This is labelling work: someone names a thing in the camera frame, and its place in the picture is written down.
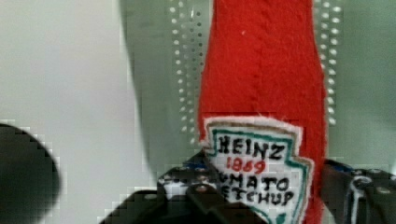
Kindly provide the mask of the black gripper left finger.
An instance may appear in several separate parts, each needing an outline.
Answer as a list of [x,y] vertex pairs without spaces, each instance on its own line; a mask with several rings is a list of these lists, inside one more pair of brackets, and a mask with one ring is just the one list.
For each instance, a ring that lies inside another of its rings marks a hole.
[[99,224],[268,224],[219,191],[219,177],[204,152],[172,168],[155,190],[139,190]]

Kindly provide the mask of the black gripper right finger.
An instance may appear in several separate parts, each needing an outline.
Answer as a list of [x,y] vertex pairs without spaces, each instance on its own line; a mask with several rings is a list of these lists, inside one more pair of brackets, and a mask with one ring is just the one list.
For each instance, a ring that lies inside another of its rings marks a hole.
[[336,224],[396,224],[395,175],[326,160],[321,200]]

